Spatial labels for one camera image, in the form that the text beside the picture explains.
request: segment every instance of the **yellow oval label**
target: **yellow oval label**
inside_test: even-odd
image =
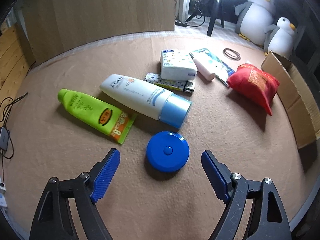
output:
[[[107,108],[100,115],[99,124],[101,124],[102,126],[106,125],[107,122],[109,122],[111,116],[112,116],[112,109]]]

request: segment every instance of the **wooden wall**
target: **wooden wall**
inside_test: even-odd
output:
[[[37,63],[115,35],[174,30],[175,0],[23,0],[21,9]]]
[[[17,24],[0,36],[0,103],[6,97],[16,97],[23,79],[35,61],[28,40]],[[0,108],[0,119],[5,105]]]

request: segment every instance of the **power adapter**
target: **power adapter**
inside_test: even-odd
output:
[[[0,149],[5,152],[8,149],[9,131],[3,126],[0,128]]]

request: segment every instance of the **table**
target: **table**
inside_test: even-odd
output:
[[[143,79],[159,72],[162,49],[209,48],[233,69],[249,60],[260,66],[262,50],[227,41],[196,37],[149,37],[91,46],[66,54],[34,69],[18,96],[8,122],[15,156],[5,161],[7,203],[12,217],[30,231],[33,215],[48,179],[75,178],[103,159],[110,148],[121,153],[121,162],[97,208],[114,239],[205,239],[224,209],[201,167],[200,156],[210,149],[232,172],[246,179],[270,177],[282,198],[289,221],[308,197],[317,176],[319,159],[307,170],[301,164],[295,138],[283,105],[276,95],[273,116],[219,80],[196,77],[188,118],[180,129],[189,143],[187,164],[171,176],[153,170],[145,158],[150,138],[174,128],[139,114],[125,142],[119,145],[67,113],[57,100],[61,88],[77,90],[132,112],[99,90],[110,74]],[[225,58],[232,48],[241,61]],[[80,239],[85,239],[76,207],[71,212]],[[250,213],[247,201],[237,239],[242,239]]]

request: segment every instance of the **blue bottle cap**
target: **blue bottle cap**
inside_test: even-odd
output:
[[[161,109],[159,120],[180,129],[187,117],[192,102],[171,94]]]
[[[150,139],[147,158],[158,171],[174,172],[188,161],[189,145],[178,133],[160,132]]]

